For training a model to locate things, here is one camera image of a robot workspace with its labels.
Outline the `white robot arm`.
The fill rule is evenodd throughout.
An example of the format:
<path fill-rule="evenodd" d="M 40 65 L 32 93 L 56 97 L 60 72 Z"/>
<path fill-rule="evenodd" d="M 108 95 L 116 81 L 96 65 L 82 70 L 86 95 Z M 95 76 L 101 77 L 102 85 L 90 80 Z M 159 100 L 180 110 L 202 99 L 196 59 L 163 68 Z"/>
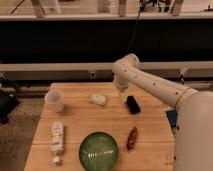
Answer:
<path fill-rule="evenodd" d="M 141 71 L 135 54 L 112 64 L 119 91 L 133 83 L 177 113 L 173 171 L 213 171 L 213 92 Z"/>

